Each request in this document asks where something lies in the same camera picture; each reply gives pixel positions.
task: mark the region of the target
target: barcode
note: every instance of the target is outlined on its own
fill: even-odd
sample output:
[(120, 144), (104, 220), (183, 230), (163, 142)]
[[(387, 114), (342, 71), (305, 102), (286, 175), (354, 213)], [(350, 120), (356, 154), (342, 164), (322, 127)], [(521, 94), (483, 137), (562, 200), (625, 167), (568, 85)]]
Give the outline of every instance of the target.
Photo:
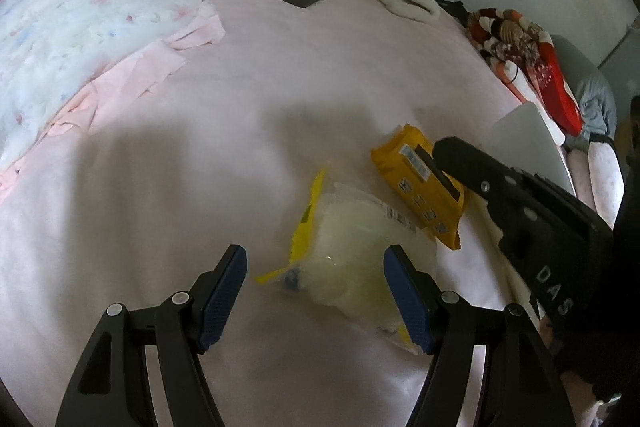
[(409, 163), (411, 163), (411, 166), (418, 173), (418, 176), (422, 178), (422, 181), (427, 181), (427, 178), (431, 174), (431, 171), (429, 170), (427, 165), (425, 165), (425, 163), (418, 157), (414, 150), (411, 149), (411, 147), (409, 147), (407, 144), (404, 144), (400, 149), (400, 153), (402, 156), (409, 160)]
[(417, 229), (415, 228), (415, 225), (411, 221), (409, 221), (406, 217), (400, 214), (400, 212), (398, 212), (397, 210), (394, 210), (388, 205), (386, 205), (386, 217), (397, 221), (403, 227), (411, 230), (413, 233), (417, 233)]

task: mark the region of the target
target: orange package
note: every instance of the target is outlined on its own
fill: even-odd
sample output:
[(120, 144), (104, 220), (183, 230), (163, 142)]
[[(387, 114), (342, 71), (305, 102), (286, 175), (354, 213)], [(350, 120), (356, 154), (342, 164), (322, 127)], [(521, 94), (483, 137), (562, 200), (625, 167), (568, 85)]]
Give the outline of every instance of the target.
[(451, 250), (458, 250), (465, 187), (436, 167), (432, 152), (433, 144), (407, 124), (389, 143), (372, 150), (371, 159), (433, 235)]

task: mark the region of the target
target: mattress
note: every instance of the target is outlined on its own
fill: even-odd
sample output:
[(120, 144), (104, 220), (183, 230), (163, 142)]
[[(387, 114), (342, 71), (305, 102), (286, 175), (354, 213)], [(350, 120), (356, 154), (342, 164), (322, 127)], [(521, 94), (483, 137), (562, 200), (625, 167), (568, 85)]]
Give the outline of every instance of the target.
[[(159, 304), (238, 243), (250, 277), (201, 357), (226, 424), (404, 425), (429, 357), (252, 277), (286, 264), (319, 169), (406, 210), (373, 147), (405, 123), (477, 144), (518, 100), (446, 14), (420, 23), (377, 0), (212, 1), (221, 42), (179, 52), (186, 65), (97, 134), (43, 141), (0, 205), (0, 377), (34, 426), (52, 426), (110, 303)], [(460, 236), (461, 250), (438, 245), (438, 283), (503, 308), (502, 263), (473, 206)], [(476, 349), (460, 426), (474, 419)]]

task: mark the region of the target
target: gray cushion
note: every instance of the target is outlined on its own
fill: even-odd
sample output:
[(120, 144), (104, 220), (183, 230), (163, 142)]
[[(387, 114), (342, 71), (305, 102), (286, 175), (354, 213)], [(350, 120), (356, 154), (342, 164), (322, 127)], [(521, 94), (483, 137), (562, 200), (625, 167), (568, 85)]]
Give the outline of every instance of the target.
[(571, 42), (560, 35), (551, 35), (558, 63), (566, 83), (578, 102), (584, 126), (577, 137), (567, 137), (565, 145), (584, 152), (589, 149), (591, 133), (611, 139), (616, 133), (616, 102), (607, 79)]

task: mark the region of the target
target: blue gripper pad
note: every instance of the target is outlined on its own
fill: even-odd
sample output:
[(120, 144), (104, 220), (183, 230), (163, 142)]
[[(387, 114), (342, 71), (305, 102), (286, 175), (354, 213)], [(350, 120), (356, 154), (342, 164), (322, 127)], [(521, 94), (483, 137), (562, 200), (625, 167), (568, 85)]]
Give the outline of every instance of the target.
[(393, 248), (386, 249), (383, 266), (386, 283), (396, 300), (412, 342), (425, 353), (433, 353), (435, 341), (430, 331), (429, 314)]
[(238, 248), (204, 307), (202, 333), (198, 339), (204, 351), (220, 340), (246, 276), (246, 268), (246, 252), (244, 248)]

